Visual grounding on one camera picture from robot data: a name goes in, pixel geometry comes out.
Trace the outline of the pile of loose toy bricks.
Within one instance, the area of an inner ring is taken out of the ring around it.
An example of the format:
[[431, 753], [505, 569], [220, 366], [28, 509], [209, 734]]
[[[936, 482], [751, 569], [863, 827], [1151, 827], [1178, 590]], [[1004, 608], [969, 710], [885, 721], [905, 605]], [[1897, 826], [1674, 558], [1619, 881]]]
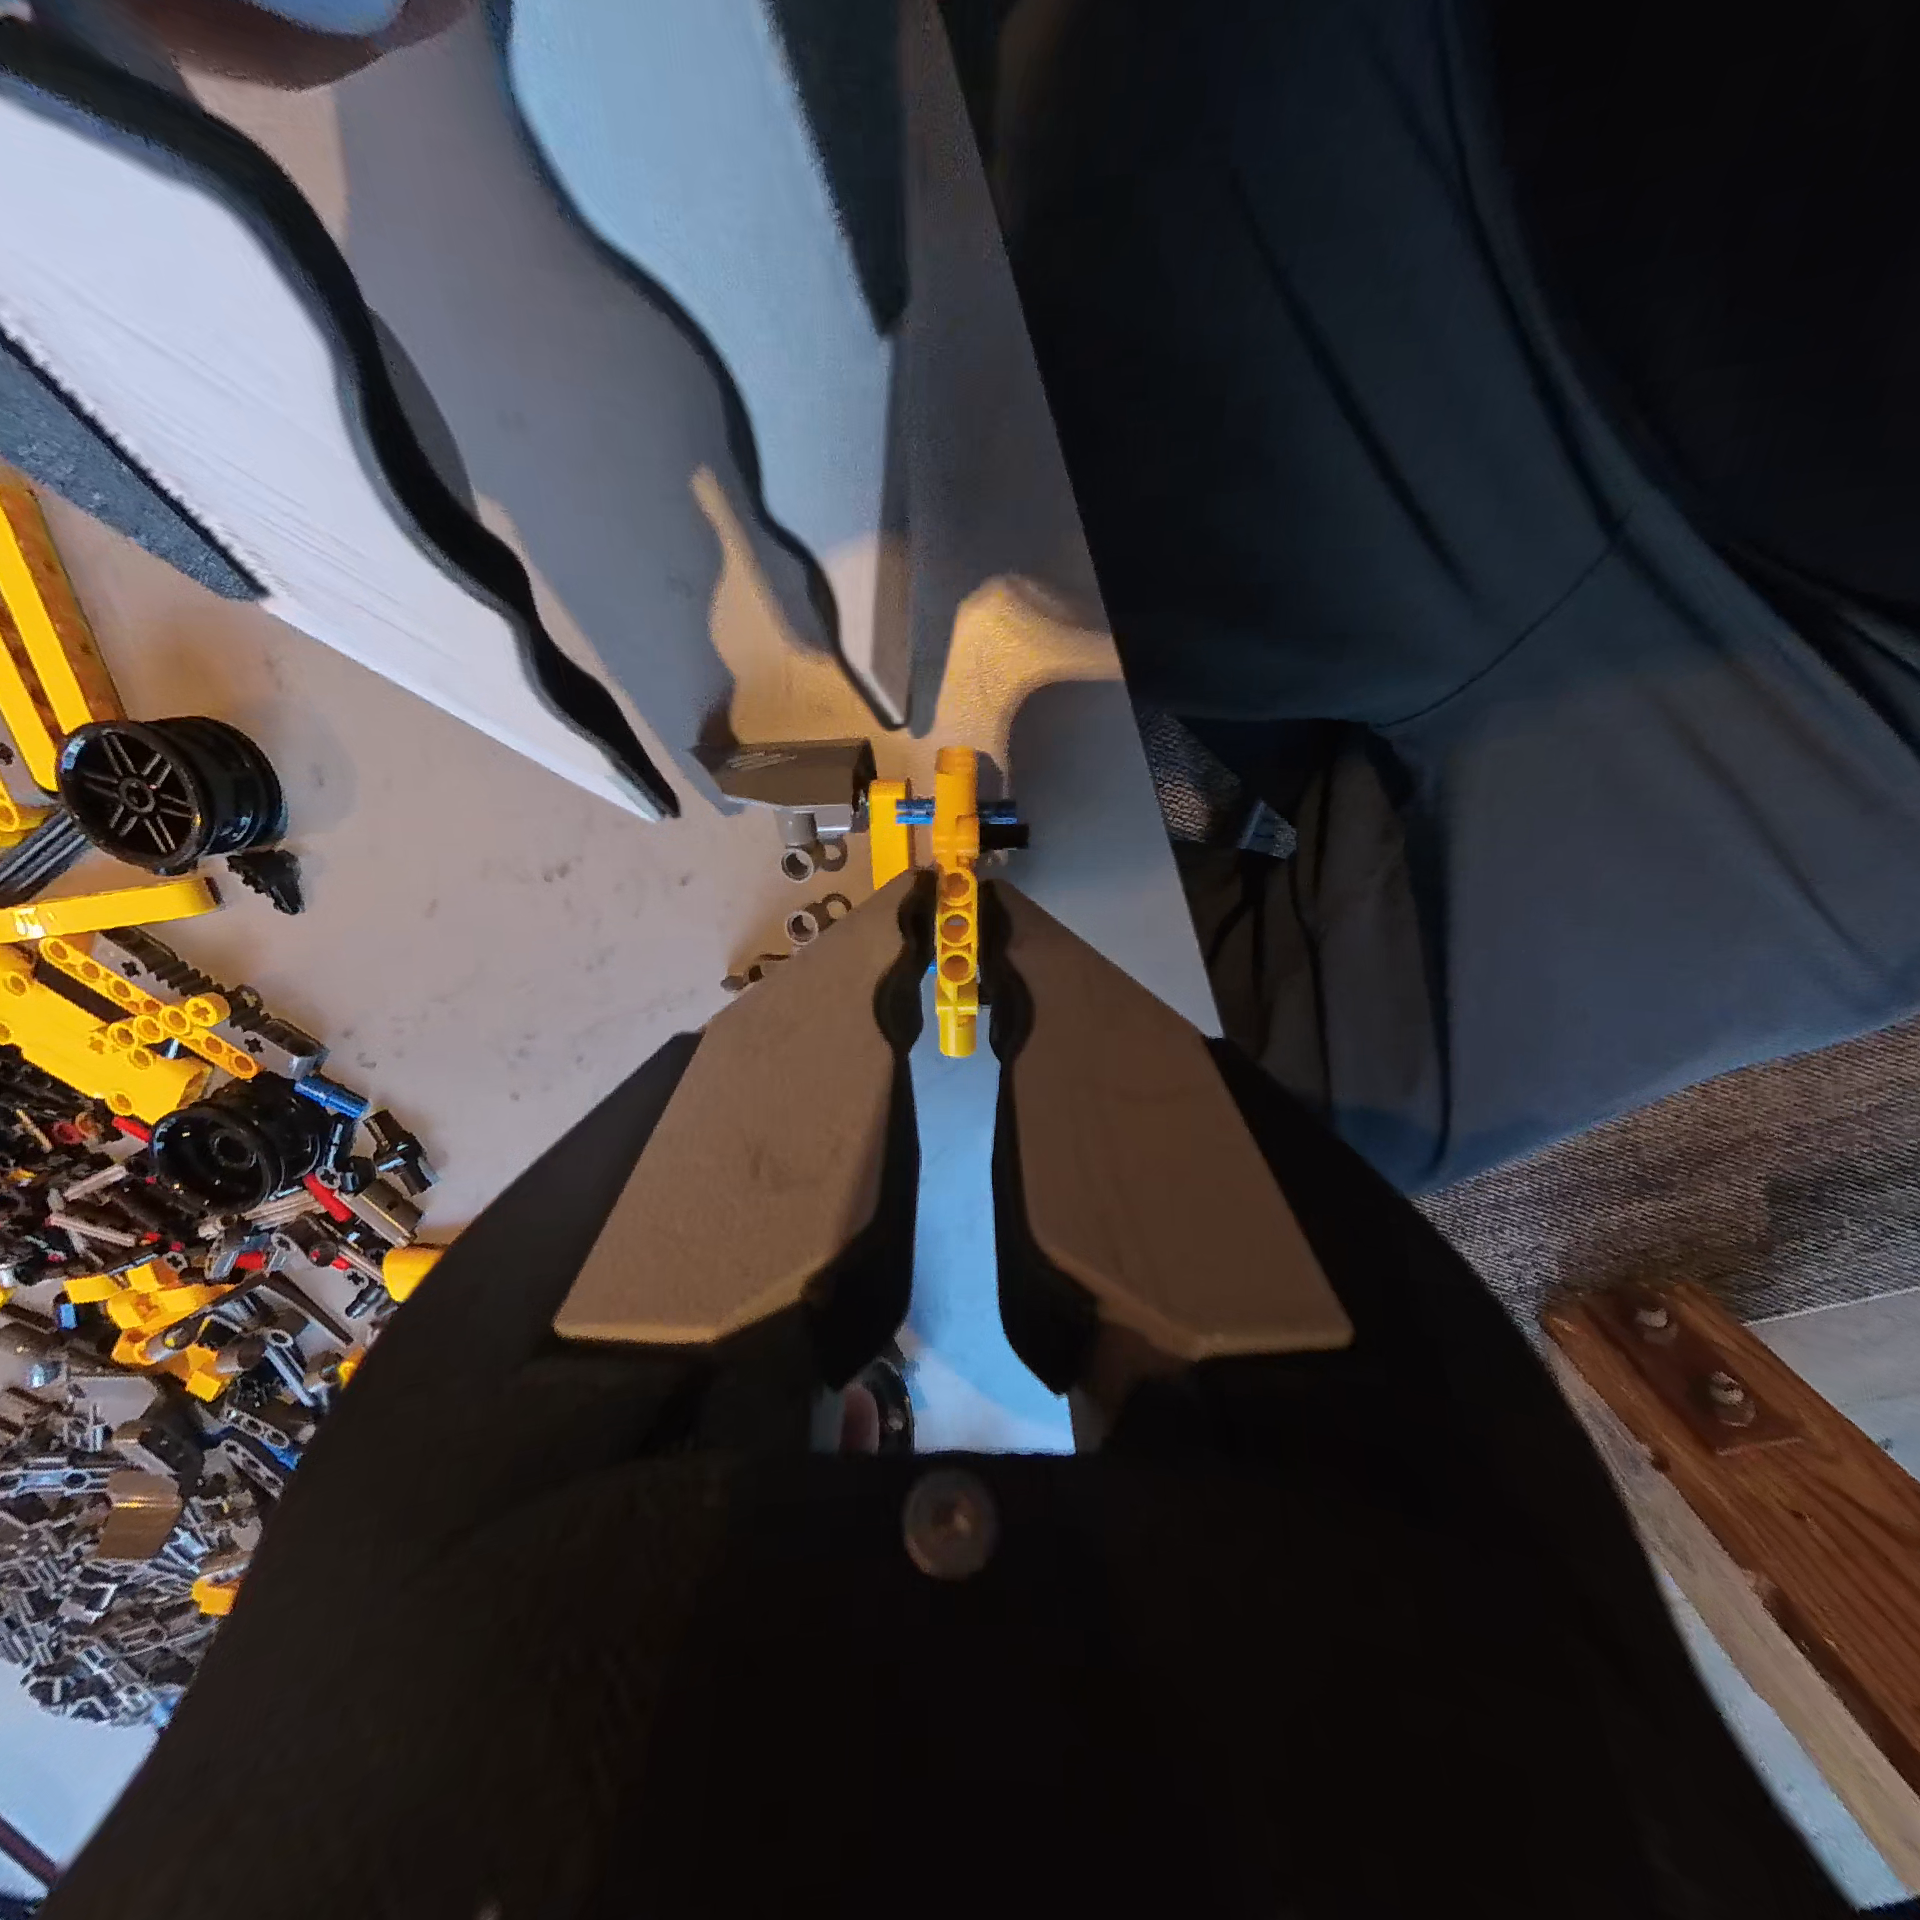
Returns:
[[[11, 466], [3, 574], [3, 1652], [47, 1713], [159, 1731], [439, 1177], [320, 1041], [163, 939], [225, 906], [225, 858], [165, 881], [59, 802], [63, 744], [135, 717]], [[331, 1115], [319, 1172], [247, 1214], [159, 1186], [153, 1124], [260, 1073]]]

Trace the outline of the dark grey wedge brick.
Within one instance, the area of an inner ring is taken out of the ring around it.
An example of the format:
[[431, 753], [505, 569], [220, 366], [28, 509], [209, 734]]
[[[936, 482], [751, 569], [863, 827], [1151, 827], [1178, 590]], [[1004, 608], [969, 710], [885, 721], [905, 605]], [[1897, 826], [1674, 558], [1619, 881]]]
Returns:
[[827, 888], [827, 881], [840, 881], [847, 867], [848, 842], [843, 836], [808, 844], [803, 848], [787, 848], [783, 853], [779, 872], [804, 893], [804, 899], [784, 913], [777, 946], [756, 952], [723, 977], [723, 994], [738, 996], [760, 986], [768, 979], [768, 974], [776, 974], [803, 949], [821, 941], [827, 928], [853, 909], [848, 893]]

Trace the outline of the wooden desk leg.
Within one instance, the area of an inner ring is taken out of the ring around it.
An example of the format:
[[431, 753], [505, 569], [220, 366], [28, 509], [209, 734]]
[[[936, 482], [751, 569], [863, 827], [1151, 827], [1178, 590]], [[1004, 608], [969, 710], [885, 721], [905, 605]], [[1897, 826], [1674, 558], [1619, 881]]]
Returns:
[[1563, 1292], [1540, 1326], [1648, 1554], [1915, 1892], [1915, 1477], [1703, 1288]]

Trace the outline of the grey desk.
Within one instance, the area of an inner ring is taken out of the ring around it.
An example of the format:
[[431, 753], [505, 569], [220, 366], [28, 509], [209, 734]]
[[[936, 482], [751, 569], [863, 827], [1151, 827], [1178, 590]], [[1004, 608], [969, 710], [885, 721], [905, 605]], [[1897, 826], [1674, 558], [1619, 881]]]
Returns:
[[[904, 14], [907, 307], [896, 488], [909, 717], [885, 768], [979, 745], [1028, 806], [1015, 883], [1200, 1027], [1213, 996], [1173, 872], [987, 165], [936, 5]], [[235, 965], [392, 1104], [463, 1227], [800, 899], [776, 830], [690, 749], [873, 723], [804, 568], [737, 459], [706, 348], [617, 261], [522, 122], [481, 5], [308, 89], [202, 72], [194, 100], [276, 160], [401, 349], [458, 499], [525, 568], [554, 641], [612, 693], [682, 812], [645, 822], [81, 507], [55, 534], [137, 716], [210, 713], [280, 768], [307, 913], [247, 890], [172, 933]]]

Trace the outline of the black toy wheel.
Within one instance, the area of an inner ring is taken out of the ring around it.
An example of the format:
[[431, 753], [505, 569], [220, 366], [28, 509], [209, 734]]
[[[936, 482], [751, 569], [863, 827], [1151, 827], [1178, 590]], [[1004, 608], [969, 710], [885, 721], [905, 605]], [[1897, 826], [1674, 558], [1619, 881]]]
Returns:
[[209, 716], [77, 728], [55, 758], [55, 792], [96, 851], [165, 881], [288, 833], [267, 755]]
[[202, 1211], [247, 1214], [319, 1172], [330, 1134], [322, 1104], [260, 1073], [160, 1118], [149, 1144], [152, 1176]]

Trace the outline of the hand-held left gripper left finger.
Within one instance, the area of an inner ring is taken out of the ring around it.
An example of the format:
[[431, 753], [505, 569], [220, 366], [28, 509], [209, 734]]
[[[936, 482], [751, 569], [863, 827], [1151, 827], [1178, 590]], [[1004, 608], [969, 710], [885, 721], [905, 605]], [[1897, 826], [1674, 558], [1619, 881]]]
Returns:
[[914, 1269], [924, 977], [907, 874], [715, 1016], [556, 1333], [690, 1350], [795, 1315], [819, 1358], [887, 1349]]

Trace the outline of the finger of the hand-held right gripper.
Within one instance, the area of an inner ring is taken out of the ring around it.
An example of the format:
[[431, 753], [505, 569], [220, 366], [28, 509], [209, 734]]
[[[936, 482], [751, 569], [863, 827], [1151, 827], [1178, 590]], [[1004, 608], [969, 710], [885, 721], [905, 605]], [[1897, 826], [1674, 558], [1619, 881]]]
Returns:
[[883, 724], [907, 716], [896, 488], [905, 5], [509, 5], [551, 176], [721, 369], [762, 523]]
[[276, 160], [91, 52], [5, 52], [5, 338], [267, 612], [647, 822], [682, 800], [443, 484]]

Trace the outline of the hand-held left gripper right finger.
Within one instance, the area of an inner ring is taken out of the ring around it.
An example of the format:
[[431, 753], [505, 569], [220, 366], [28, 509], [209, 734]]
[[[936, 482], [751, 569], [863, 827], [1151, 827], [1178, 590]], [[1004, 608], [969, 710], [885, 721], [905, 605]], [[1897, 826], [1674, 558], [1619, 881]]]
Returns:
[[1353, 1322], [1210, 1036], [1008, 883], [984, 904], [1000, 1322], [1048, 1387], [1101, 1338], [1187, 1368], [1339, 1354]]

